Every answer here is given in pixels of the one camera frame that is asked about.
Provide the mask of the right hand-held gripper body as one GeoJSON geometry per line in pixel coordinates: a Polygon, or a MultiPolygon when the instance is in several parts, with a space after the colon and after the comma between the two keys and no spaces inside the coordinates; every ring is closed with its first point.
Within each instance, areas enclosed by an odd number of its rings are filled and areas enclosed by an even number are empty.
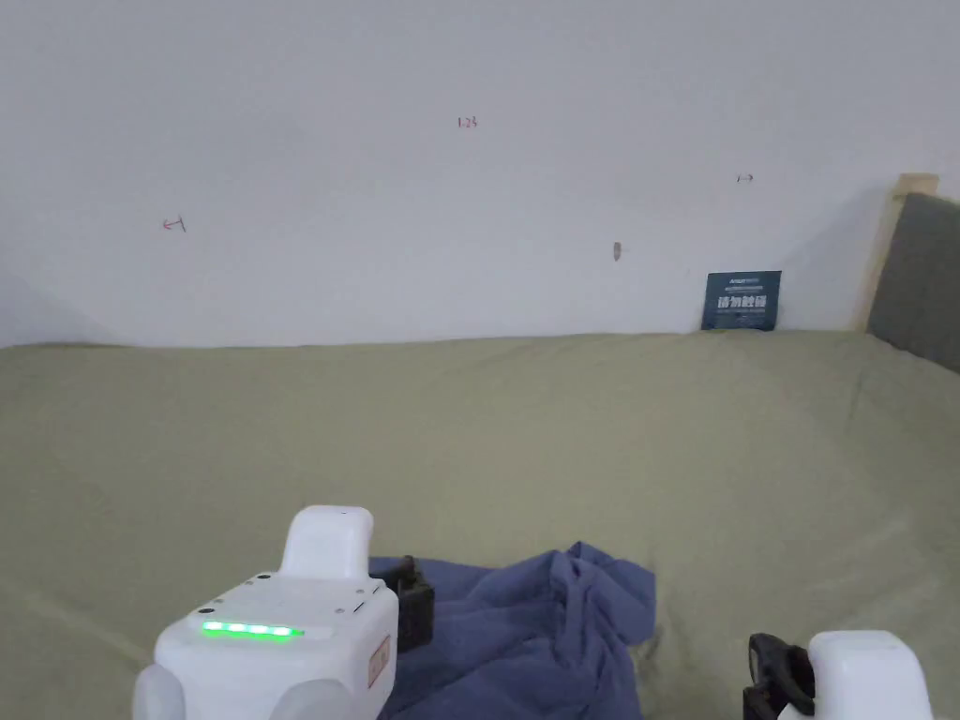
{"type": "Polygon", "coordinates": [[[745,719],[932,719],[922,666],[886,631],[831,631],[805,647],[749,638],[745,719]]]}

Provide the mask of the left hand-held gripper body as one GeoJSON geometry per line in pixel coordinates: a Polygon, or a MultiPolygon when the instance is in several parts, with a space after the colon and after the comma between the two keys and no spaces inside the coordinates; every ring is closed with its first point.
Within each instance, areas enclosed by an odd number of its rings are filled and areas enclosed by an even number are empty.
{"type": "Polygon", "coordinates": [[[417,560],[369,568],[374,519],[312,505],[278,570],[166,627],[133,690],[137,719],[375,719],[398,656],[429,644],[435,592],[417,560]]]}

